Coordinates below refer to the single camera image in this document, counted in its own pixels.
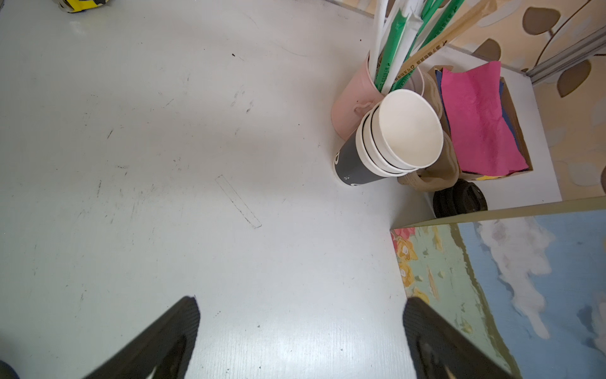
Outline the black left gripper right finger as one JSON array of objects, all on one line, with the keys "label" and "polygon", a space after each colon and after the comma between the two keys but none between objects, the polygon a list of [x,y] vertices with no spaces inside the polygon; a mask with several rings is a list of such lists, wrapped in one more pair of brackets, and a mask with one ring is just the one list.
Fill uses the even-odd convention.
[{"label": "black left gripper right finger", "polygon": [[420,298],[409,298],[402,315],[418,378],[511,378]]}]

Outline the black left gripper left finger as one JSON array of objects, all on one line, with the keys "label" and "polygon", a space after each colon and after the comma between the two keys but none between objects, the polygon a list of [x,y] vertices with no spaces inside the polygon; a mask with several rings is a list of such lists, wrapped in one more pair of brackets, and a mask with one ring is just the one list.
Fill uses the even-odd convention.
[{"label": "black left gripper left finger", "polygon": [[200,325],[194,297],[177,301],[88,378],[183,378]]}]

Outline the painted paper gift bag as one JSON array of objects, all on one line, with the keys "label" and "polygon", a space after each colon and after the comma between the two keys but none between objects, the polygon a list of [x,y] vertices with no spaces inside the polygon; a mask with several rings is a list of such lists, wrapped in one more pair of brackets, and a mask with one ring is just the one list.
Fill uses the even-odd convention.
[{"label": "painted paper gift bag", "polygon": [[391,231],[408,298],[516,378],[605,376],[602,197]]}]

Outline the stack of black cup lids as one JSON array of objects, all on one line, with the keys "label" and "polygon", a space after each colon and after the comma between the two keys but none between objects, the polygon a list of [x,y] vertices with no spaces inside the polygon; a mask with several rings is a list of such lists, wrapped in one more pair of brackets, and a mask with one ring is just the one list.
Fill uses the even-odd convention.
[{"label": "stack of black cup lids", "polygon": [[453,187],[435,192],[432,208],[436,218],[445,218],[487,211],[488,205],[476,184],[459,179]]}]

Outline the pink paper napkin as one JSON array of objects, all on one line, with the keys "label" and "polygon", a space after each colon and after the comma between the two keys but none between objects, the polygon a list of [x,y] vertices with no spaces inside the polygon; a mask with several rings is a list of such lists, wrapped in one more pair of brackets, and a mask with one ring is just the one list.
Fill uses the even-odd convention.
[{"label": "pink paper napkin", "polygon": [[503,118],[500,74],[500,62],[463,73],[442,69],[443,105],[463,172],[503,177],[528,168]]}]

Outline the pink cup with straws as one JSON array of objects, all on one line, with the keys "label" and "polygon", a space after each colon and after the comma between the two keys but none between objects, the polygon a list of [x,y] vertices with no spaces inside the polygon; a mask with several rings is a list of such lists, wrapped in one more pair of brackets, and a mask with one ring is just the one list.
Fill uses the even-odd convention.
[{"label": "pink cup with straws", "polygon": [[479,1],[458,20],[462,1],[376,1],[369,53],[331,108],[336,134],[347,140],[362,117],[402,89],[420,64],[503,1]]}]

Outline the yellow black tape measure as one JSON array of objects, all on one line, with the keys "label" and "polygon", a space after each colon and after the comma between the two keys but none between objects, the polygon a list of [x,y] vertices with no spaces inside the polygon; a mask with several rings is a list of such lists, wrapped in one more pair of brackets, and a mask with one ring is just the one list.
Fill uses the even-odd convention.
[{"label": "yellow black tape measure", "polygon": [[66,13],[77,14],[104,6],[108,0],[55,0],[54,3]]}]

